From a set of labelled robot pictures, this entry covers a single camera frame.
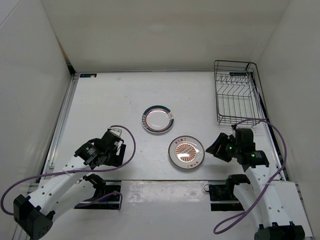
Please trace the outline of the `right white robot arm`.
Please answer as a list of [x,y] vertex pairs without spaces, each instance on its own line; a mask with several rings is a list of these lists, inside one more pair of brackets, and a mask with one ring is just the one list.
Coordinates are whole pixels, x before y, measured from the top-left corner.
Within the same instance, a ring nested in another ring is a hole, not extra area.
[[242,174],[229,175],[224,193],[242,205],[244,212],[233,217],[235,223],[249,216],[257,225],[256,240],[303,240],[302,225],[289,217],[275,187],[270,163],[264,151],[257,150],[250,128],[236,128],[231,135],[220,133],[206,153],[242,166]]

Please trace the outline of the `green red rimmed plate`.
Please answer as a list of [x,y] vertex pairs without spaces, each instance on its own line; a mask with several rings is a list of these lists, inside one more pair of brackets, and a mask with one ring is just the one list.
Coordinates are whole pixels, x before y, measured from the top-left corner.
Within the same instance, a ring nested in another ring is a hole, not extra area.
[[163,105],[153,105],[147,108],[141,116],[142,126],[152,134],[168,132],[175,123],[172,111]]

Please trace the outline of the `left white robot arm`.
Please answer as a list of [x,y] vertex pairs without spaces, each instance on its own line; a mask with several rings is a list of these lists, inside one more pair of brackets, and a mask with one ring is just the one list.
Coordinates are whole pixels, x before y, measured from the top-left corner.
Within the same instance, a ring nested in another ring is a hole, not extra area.
[[20,194],[13,201],[16,223],[32,240],[44,237],[54,221],[77,205],[87,207],[119,191],[109,191],[98,175],[99,166],[115,171],[123,162],[126,145],[121,138],[124,127],[113,125],[101,138],[93,138],[80,146],[60,172],[49,173],[50,179],[27,196]]

